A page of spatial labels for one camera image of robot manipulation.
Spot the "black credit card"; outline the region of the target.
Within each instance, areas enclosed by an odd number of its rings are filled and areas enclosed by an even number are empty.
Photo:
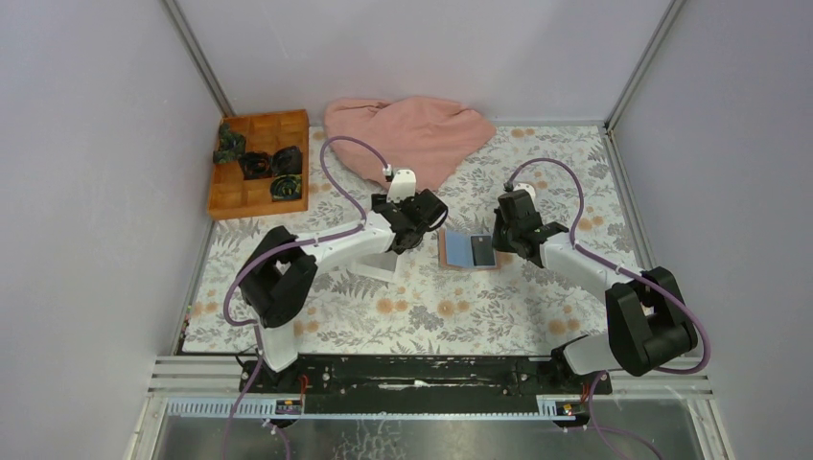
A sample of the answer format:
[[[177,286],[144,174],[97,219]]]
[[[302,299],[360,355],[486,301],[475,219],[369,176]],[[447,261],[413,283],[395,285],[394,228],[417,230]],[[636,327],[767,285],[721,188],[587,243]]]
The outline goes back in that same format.
[[[470,237],[473,267],[495,267],[497,259],[490,235],[472,235]]]

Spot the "brown leather card holder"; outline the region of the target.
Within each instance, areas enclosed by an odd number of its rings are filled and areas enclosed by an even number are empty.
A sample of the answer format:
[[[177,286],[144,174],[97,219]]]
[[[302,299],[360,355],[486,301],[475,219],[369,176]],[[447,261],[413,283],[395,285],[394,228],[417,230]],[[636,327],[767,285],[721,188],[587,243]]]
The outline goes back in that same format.
[[[470,237],[472,235],[455,232],[442,228],[439,231],[438,247],[439,247],[439,263],[448,268],[458,270],[497,270],[499,269],[499,261],[496,254],[497,265],[495,267],[473,267]]]

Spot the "white translucent card box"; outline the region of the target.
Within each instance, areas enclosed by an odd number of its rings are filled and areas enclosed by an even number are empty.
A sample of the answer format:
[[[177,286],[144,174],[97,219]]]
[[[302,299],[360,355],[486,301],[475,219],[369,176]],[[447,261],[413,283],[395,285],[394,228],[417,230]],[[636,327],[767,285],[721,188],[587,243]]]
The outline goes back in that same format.
[[[399,255],[393,251],[376,251],[372,246],[359,246],[354,249],[347,269],[359,276],[393,283],[398,274]]]

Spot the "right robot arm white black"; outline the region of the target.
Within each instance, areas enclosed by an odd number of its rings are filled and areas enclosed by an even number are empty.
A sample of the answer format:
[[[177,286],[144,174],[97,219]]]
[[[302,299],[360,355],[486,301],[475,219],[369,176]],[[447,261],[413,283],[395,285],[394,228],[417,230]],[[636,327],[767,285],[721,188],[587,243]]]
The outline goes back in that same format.
[[[605,307],[605,333],[552,351],[549,379],[559,393],[576,393],[597,371],[622,369],[640,377],[697,347],[698,332],[676,303],[680,292],[669,271],[657,267],[627,275],[601,263],[571,242],[564,225],[543,222],[527,190],[502,194],[495,215],[495,250],[565,277]]]

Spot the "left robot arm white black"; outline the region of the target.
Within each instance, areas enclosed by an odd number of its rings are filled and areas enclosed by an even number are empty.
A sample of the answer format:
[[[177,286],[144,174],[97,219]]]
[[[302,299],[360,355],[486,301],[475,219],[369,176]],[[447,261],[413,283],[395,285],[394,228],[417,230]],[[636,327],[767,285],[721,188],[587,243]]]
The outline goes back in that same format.
[[[296,384],[293,320],[317,275],[368,256],[399,256],[420,245],[447,214],[448,206],[424,190],[399,202],[377,200],[359,223],[300,235],[284,226],[268,231],[230,287],[254,311],[250,323],[256,328],[264,363],[261,382],[276,394],[287,393]]]

